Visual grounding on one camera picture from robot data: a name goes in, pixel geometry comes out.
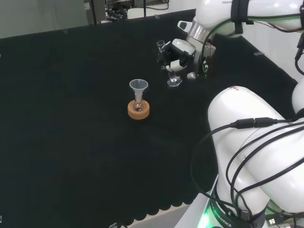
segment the wall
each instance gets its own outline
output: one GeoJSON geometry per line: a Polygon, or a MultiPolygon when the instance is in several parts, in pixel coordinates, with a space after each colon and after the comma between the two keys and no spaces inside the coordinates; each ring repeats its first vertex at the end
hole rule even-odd
{"type": "Polygon", "coordinates": [[[0,38],[87,24],[83,0],[0,0],[0,38]]]}
{"type": "Polygon", "coordinates": [[[201,0],[170,0],[170,12],[196,9],[201,0]]]}

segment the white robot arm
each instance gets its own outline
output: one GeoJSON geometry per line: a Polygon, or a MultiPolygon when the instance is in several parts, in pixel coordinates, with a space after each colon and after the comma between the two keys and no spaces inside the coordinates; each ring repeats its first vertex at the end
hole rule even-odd
{"type": "MultiPolygon", "coordinates": [[[[250,0],[246,12],[247,23],[264,21],[283,30],[301,30],[299,15],[302,4],[302,0],[250,0]]],[[[180,21],[178,23],[178,27],[188,34],[186,39],[188,44],[196,48],[195,75],[188,74],[188,78],[196,78],[198,73],[207,72],[206,63],[203,64],[202,59],[212,56],[215,51],[215,47],[207,42],[211,35],[217,33],[230,38],[241,36],[241,32],[236,33],[236,24],[231,21],[231,9],[231,0],[202,0],[192,22],[180,21]]],[[[297,57],[300,58],[301,54],[302,52],[299,51],[297,57]]],[[[297,61],[296,68],[301,74],[304,74],[297,66],[297,61]]]]}
{"type": "Polygon", "coordinates": [[[171,71],[181,71],[187,67],[189,61],[195,56],[195,47],[182,39],[174,39],[160,48],[160,52],[165,51],[170,54],[170,57],[163,57],[166,66],[165,69],[171,71]]]}
{"type": "MultiPolygon", "coordinates": [[[[298,31],[302,28],[300,11],[303,9],[303,0],[250,0],[246,12],[248,21],[265,21],[282,29],[298,31]]],[[[187,41],[196,47],[195,61],[200,70],[201,59],[209,55],[210,48],[207,40],[211,34],[221,34],[228,37],[237,37],[236,23],[231,21],[231,0],[202,0],[196,10],[193,22],[181,21],[178,27],[188,33],[187,41]]],[[[298,57],[303,51],[303,41],[300,40],[298,57]]],[[[293,94],[293,106],[296,112],[304,109],[304,80],[299,83],[293,94]]],[[[267,104],[262,98],[250,90],[233,86],[220,93],[209,107],[210,129],[232,123],[238,119],[271,117],[282,120],[283,117],[267,104]]],[[[261,129],[226,129],[213,135],[213,142],[218,159],[218,184],[216,187],[217,197],[220,200],[231,203],[230,184],[226,180],[226,168],[232,156],[246,143],[259,136],[278,128],[286,123],[261,129]]],[[[262,143],[284,132],[292,131],[300,126],[285,128],[273,133],[253,145],[244,149],[232,162],[228,177],[232,180],[237,168],[246,157],[262,143]]],[[[252,184],[260,182],[274,174],[286,169],[304,158],[304,132],[292,134],[271,143],[257,153],[240,171],[236,178],[235,188],[244,189],[252,184]]],[[[247,206],[252,215],[263,214],[269,199],[272,199],[280,208],[291,213],[304,211],[304,164],[272,182],[254,188],[243,194],[247,206]]],[[[239,208],[246,211],[242,199],[238,200],[239,208]]],[[[236,210],[227,206],[233,213],[236,210]]],[[[207,210],[210,227],[235,227],[235,224],[227,222],[228,217],[223,218],[225,210],[213,202],[207,210]]],[[[257,228],[267,228],[266,223],[256,223],[257,228]]]]}

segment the black cable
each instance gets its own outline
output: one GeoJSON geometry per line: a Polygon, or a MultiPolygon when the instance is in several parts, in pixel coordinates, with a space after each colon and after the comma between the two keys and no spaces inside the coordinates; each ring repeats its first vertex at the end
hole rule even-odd
{"type": "MultiPolygon", "coordinates": [[[[304,130],[304,127],[299,127],[299,128],[290,130],[290,131],[288,131],[288,132],[285,132],[285,133],[283,133],[283,134],[280,134],[280,135],[278,135],[278,136],[276,136],[276,137],[274,137],[274,138],[272,138],[272,139],[266,141],[265,143],[263,143],[263,144],[261,144],[260,146],[258,146],[255,150],[253,150],[253,151],[252,151],[252,152],[243,160],[243,162],[242,162],[242,163],[240,164],[240,166],[237,168],[237,170],[236,170],[236,172],[235,172],[235,174],[234,174],[234,176],[233,176],[233,178],[232,178],[231,187],[230,187],[230,196],[231,196],[231,200],[232,200],[232,204],[233,204],[234,208],[238,208],[237,203],[236,203],[235,198],[234,198],[234,187],[235,187],[235,183],[236,183],[237,177],[238,177],[238,175],[239,175],[241,169],[245,166],[245,164],[246,164],[246,163],[247,163],[247,162],[248,162],[256,153],[258,153],[261,149],[263,149],[263,148],[266,147],[267,145],[269,145],[269,144],[271,144],[271,143],[273,143],[273,142],[275,142],[275,141],[277,141],[277,140],[279,140],[279,139],[282,139],[282,138],[284,138],[284,137],[290,136],[290,135],[292,135],[292,134],[294,134],[294,133],[300,132],[300,131],[302,131],[302,130],[304,130]]],[[[302,158],[300,161],[296,162],[294,165],[288,167],[288,168],[285,169],[284,171],[289,172],[290,170],[292,170],[292,169],[294,169],[295,167],[299,166],[299,165],[302,164],[303,162],[304,162],[304,158],[302,158]]],[[[276,174],[276,175],[274,175],[274,176],[272,176],[272,177],[270,177],[270,178],[267,178],[266,180],[260,181],[260,182],[258,183],[258,186],[262,185],[262,183],[263,183],[263,184],[268,183],[268,182],[273,181],[274,179],[276,179],[276,178],[282,176],[283,174],[286,173],[286,172],[283,173],[284,171],[279,172],[278,174],[276,174]]]]}
{"type": "Polygon", "coordinates": [[[200,69],[200,67],[202,67],[203,73],[206,73],[206,71],[205,71],[204,65],[202,64],[202,63],[203,63],[202,58],[203,58],[203,56],[204,56],[205,46],[206,46],[206,43],[207,43],[209,37],[210,37],[211,34],[212,34],[213,32],[215,32],[219,27],[221,27],[222,25],[224,25],[224,24],[226,24],[226,23],[228,23],[228,22],[230,22],[230,21],[231,21],[231,19],[227,19],[227,20],[225,20],[225,21],[219,23],[219,24],[218,24],[216,27],[214,27],[214,28],[209,32],[209,34],[206,36],[205,41],[204,41],[204,44],[203,44],[203,48],[202,48],[202,51],[201,51],[201,54],[200,54],[200,58],[199,58],[199,60],[200,60],[200,61],[199,61],[199,69],[200,69]]]}
{"type": "Polygon", "coordinates": [[[275,29],[277,29],[281,32],[285,32],[285,33],[299,32],[299,31],[303,30],[302,28],[297,28],[297,29],[293,29],[293,30],[286,30],[286,29],[280,28],[280,27],[278,27],[274,24],[271,24],[271,23],[268,23],[268,24],[271,25],[272,27],[274,27],[275,29]]]}
{"type": "Polygon", "coordinates": [[[296,228],[296,218],[295,218],[295,215],[293,214],[294,216],[294,228],[296,228]]]}
{"type": "Polygon", "coordinates": [[[248,19],[282,19],[282,18],[289,18],[289,17],[298,17],[301,16],[300,13],[288,14],[288,15],[279,15],[279,16],[269,16],[269,17],[255,17],[249,16],[248,19]]]}
{"type": "MultiPolygon", "coordinates": [[[[217,129],[214,129],[213,131],[211,131],[210,133],[208,133],[204,138],[202,138],[198,144],[195,146],[194,148],[194,152],[192,154],[192,158],[191,158],[191,162],[190,162],[190,175],[191,175],[191,178],[192,178],[192,181],[194,182],[194,184],[197,186],[197,188],[201,191],[201,193],[203,195],[205,195],[206,197],[218,202],[218,203],[221,203],[221,204],[225,204],[225,205],[228,205],[230,207],[233,207],[233,204],[231,203],[228,203],[228,202],[225,202],[225,201],[222,201],[222,200],[219,200],[217,198],[214,198],[212,196],[210,196],[208,193],[206,193],[200,186],[199,184],[195,181],[194,179],[194,176],[193,176],[193,170],[192,170],[192,167],[193,167],[193,163],[194,163],[194,158],[195,158],[195,155],[196,153],[199,151],[199,150],[195,150],[197,148],[198,145],[202,144],[206,139],[208,139],[210,136],[212,136],[213,134],[217,133],[217,132],[220,132],[222,130],[225,130],[227,128],[237,128],[237,129],[248,129],[248,128],[260,128],[260,127],[268,127],[268,126],[272,126],[274,124],[277,124],[279,122],[290,122],[292,120],[277,120],[277,119],[272,119],[272,118],[268,118],[268,117],[264,117],[264,118],[250,118],[250,119],[242,119],[242,120],[237,120],[233,123],[230,123],[230,124],[227,124],[225,126],[222,126],[222,127],[219,127],[217,129]]],[[[246,205],[246,202],[244,200],[244,205],[246,206],[246,208],[248,209],[248,211],[252,214],[251,210],[249,209],[249,207],[246,205]]]]}
{"type": "Polygon", "coordinates": [[[299,65],[298,65],[298,60],[295,61],[295,68],[297,69],[297,71],[299,71],[299,73],[301,75],[304,75],[304,72],[300,69],[299,65]]]}
{"type": "Polygon", "coordinates": [[[296,123],[296,124],[294,123],[294,124],[289,124],[289,125],[285,125],[285,126],[282,126],[282,127],[278,127],[278,128],[276,128],[276,129],[273,129],[273,130],[271,130],[271,131],[269,131],[269,132],[267,132],[267,133],[261,135],[260,137],[258,137],[258,138],[256,138],[256,139],[250,141],[250,142],[247,143],[245,146],[241,147],[241,148],[232,156],[232,158],[230,159],[230,161],[229,161],[229,163],[228,163],[228,165],[227,165],[227,168],[226,168],[226,180],[227,180],[227,182],[229,183],[229,185],[231,186],[231,182],[230,182],[229,176],[228,176],[229,168],[230,168],[230,166],[231,166],[233,160],[234,160],[234,159],[235,159],[235,158],[236,158],[236,157],[237,157],[245,148],[247,148],[248,146],[254,144],[255,142],[259,141],[260,139],[262,139],[262,138],[264,138],[264,137],[266,137],[266,136],[268,136],[268,135],[270,135],[270,134],[272,134],[272,133],[274,133],[274,132],[280,131],[280,130],[282,130],[282,129],[284,129],[284,128],[293,127],[293,126],[298,126],[298,125],[302,125],[302,124],[304,124],[304,122],[299,122],[299,123],[296,123]]]}
{"type": "Polygon", "coordinates": [[[165,3],[167,4],[167,8],[164,8],[164,9],[157,9],[157,8],[153,8],[153,7],[146,7],[146,9],[151,9],[151,10],[167,10],[169,9],[169,3],[167,0],[164,0],[165,3]]]}
{"type": "Polygon", "coordinates": [[[241,199],[243,200],[244,206],[247,209],[248,213],[249,213],[249,220],[252,219],[252,210],[250,210],[249,206],[246,203],[246,200],[244,199],[244,197],[242,195],[240,195],[241,199]]]}
{"type": "MultiPolygon", "coordinates": [[[[209,137],[211,137],[213,134],[217,133],[217,132],[220,132],[222,130],[225,130],[227,128],[230,128],[232,125],[231,124],[227,124],[225,126],[222,126],[222,127],[219,127],[217,129],[214,129],[213,131],[211,131],[210,133],[208,133],[204,138],[202,138],[199,143],[195,146],[195,148],[197,148],[197,146],[199,146],[200,144],[202,144],[206,139],[208,139],[209,137]]],[[[212,197],[211,195],[209,195],[207,192],[205,192],[201,187],[200,185],[195,181],[194,179],[194,176],[193,176],[193,164],[194,164],[194,158],[195,158],[195,155],[198,151],[200,150],[196,150],[194,148],[194,152],[192,154],[192,158],[191,158],[191,163],[190,163],[190,175],[191,175],[191,179],[193,181],[193,183],[196,185],[196,187],[200,190],[200,193],[202,193],[204,196],[208,197],[209,199],[211,200],[214,200],[218,203],[221,203],[221,204],[225,204],[225,205],[228,205],[230,207],[233,207],[233,205],[231,203],[228,203],[228,202],[225,202],[225,201],[222,201],[222,200],[219,200],[215,197],[212,197]]]]}
{"type": "Polygon", "coordinates": [[[250,185],[250,186],[248,186],[248,187],[242,189],[241,191],[239,191],[239,192],[237,193],[237,195],[236,195],[236,201],[238,200],[238,197],[239,197],[241,194],[243,194],[245,191],[249,191],[249,190],[252,190],[252,189],[254,189],[254,188],[260,187],[260,186],[262,186],[262,185],[264,185],[264,184],[267,184],[267,183],[269,183],[269,182],[271,182],[271,181],[273,181],[273,180],[275,180],[275,179],[277,179],[277,178],[283,176],[284,174],[286,174],[286,173],[288,173],[289,171],[295,169],[296,167],[298,167],[299,165],[301,165],[301,164],[303,164],[303,163],[304,163],[304,158],[300,159],[300,160],[297,161],[295,164],[293,164],[293,165],[289,166],[288,168],[286,168],[286,169],[280,171],[279,173],[277,173],[277,174],[275,174],[275,175],[273,175],[273,176],[271,176],[271,177],[269,177],[269,178],[266,178],[265,180],[262,180],[262,181],[260,181],[260,182],[258,182],[258,183],[256,183],[256,184],[250,185]]]}
{"type": "MultiPolygon", "coordinates": [[[[289,15],[270,16],[270,17],[254,17],[254,16],[252,16],[252,17],[248,17],[248,19],[250,19],[250,20],[260,20],[260,19],[283,19],[283,18],[296,17],[296,16],[300,16],[300,13],[289,14],[289,15]]],[[[203,56],[204,56],[204,50],[205,50],[205,46],[206,46],[206,43],[207,43],[207,41],[208,41],[208,38],[210,37],[210,35],[211,35],[215,30],[217,30],[217,29],[218,29],[219,27],[221,27],[223,24],[228,23],[228,22],[230,22],[230,21],[231,21],[231,19],[227,19],[227,20],[221,22],[221,23],[218,24],[216,27],[214,27],[214,28],[210,31],[210,33],[206,36],[205,41],[204,41],[204,43],[203,43],[202,51],[201,51],[201,54],[200,54],[200,59],[199,59],[199,69],[200,69],[200,67],[202,67],[203,73],[206,73],[206,72],[207,72],[207,70],[205,70],[204,65],[202,64],[202,62],[203,62],[202,59],[203,59],[203,56]]]]}
{"type": "MultiPolygon", "coordinates": [[[[303,219],[304,214],[303,213],[298,213],[298,214],[295,214],[295,217],[298,218],[298,219],[303,219]]],[[[277,219],[278,220],[278,218],[280,218],[281,220],[283,219],[285,221],[287,219],[292,219],[293,216],[292,215],[287,215],[287,214],[281,214],[281,213],[269,214],[269,215],[266,215],[265,220],[271,220],[271,219],[277,219]]]]}
{"type": "Polygon", "coordinates": [[[278,211],[276,211],[276,210],[273,210],[271,207],[269,207],[269,206],[267,206],[266,207],[268,210],[270,210],[271,212],[273,212],[273,213],[275,213],[275,214],[283,214],[285,211],[284,210],[282,210],[281,212],[278,212],[278,211]]]}

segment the black cloth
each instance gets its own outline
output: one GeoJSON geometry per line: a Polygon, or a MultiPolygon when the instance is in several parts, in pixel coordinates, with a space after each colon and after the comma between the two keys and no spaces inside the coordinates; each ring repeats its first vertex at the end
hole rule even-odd
{"type": "MultiPolygon", "coordinates": [[[[191,203],[190,156],[209,131],[207,108],[245,86],[292,118],[295,82],[243,38],[215,36],[213,76],[167,87],[156,42],[178,38],[195,11],[0,40],[0,215],[3,228],[104,228],[191,203]],[[149,87],[133,121],[132,79],[149,87]]],[[[209,190],[217,163],[201,147],[195,177],[209,190]]]]}

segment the orange cork stand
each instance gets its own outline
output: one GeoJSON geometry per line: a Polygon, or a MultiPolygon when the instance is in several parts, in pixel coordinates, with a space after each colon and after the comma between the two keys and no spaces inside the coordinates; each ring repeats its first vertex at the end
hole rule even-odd
{"type": "Polygon", "coordinates": [[[144,110],[138,112],[138,111],[135,111],[132,109],[132,103],[133,101],[131,101],[129,104],[128,104],[128,114],[129,116],[132,118],[132,119],[135,119],[135,120],[143,120],[145,118],[148,117],[148,115],[150,114],[150,105],[148,102],[146,102],[144,100],[145,104],[146,104],[146,107],[144,110]]]}

